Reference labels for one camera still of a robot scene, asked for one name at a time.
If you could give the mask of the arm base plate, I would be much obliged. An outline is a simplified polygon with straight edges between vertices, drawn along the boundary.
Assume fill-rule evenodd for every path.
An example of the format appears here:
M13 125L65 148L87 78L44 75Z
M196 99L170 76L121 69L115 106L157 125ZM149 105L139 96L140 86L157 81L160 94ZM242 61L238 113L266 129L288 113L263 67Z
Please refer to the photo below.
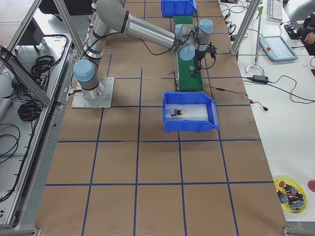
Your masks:
M99 85L94 90L84 90L78 82L77 90L72 100L74 109L110 109L113 97L114 77L102 77L99 79Z

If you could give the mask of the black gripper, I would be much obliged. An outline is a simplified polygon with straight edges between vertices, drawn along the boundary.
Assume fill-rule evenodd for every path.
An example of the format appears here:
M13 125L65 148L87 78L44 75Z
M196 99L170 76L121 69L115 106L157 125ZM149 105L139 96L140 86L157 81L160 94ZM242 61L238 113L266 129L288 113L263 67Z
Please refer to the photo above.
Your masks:
M194 71L201 71L201 60L205 58L206 51L195 50Z

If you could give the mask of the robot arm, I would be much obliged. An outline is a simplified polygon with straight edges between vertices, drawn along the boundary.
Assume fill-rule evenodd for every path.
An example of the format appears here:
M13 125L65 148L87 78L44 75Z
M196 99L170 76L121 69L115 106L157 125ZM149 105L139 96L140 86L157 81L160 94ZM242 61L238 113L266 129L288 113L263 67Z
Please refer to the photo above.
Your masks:
M179 91L202 91L200 71L206 54L216 56L216 48L210 41L213 21L201 19L198 23L183 21L175 24L170 32L136 16L125 8L124 0L98 0L94 9L96 19L84 47L83 56L73 67L73 73L81 87L85 100L98 101L112 95L112 89L97 75L103 56L103 46L109 36L130 34L142 42L150 41L167 52L175 52L178 60Z

